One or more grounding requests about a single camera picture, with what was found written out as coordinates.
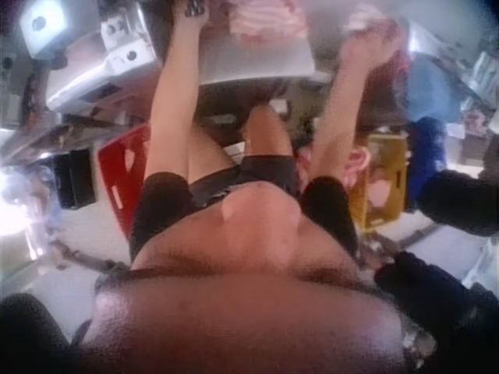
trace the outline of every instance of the yellow crate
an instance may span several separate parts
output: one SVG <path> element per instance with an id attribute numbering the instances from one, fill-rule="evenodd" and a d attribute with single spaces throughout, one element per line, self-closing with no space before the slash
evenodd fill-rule
<path id="1" fill-rule="evenodd" d="M 370 168 L 359 175 L 359 181 L 349 193 L 350 214 L 361 231 L 370 231 L 396 221 L 404 210 L 405 185 L 407 180 L 407 140 L 403 136 L 373 134 L 357 144 L 372 149 L 378 146 L 379 166 L 385 170 L 391 182 L 391 192 L 387 204 L 380 210 L 369 211 L 367 188 Z"/>

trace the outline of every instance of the thigh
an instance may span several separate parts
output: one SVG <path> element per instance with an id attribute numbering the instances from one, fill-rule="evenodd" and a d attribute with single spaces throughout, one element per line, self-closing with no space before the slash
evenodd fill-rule
<path id="1" fill-rule="evenodd" d="M 255 107 L 245 128 L 245 156 L 292 156 L 284 122 L 269 105 Z"/>
<path id="2" fill-rule="evenodd" d="M 189 184 L 233 167 L 234 161 L 223 148 L 194 124 L 189 141 Z"/>

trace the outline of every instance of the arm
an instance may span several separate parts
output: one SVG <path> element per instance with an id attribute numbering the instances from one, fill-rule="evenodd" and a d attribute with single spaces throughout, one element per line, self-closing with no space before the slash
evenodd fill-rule
<path id="1" fill-rule="evenodd" d="M 388 62 L 399 47 L 399 28 L 393 21 L 383 21 L 345 43 L 340 69 L 315 135 L 310 180 L 321 176 L 343 179 L 367 77 Z"/>
<path id="2" fill-rule="evenodd" d="M 146 177 L 169 171 L 187 178 L 189 173 L 189 134 L 199 91 L 199 39 L 207 16 L 186 18 L 186 4 L 181 3 L 154 96 Z"/>

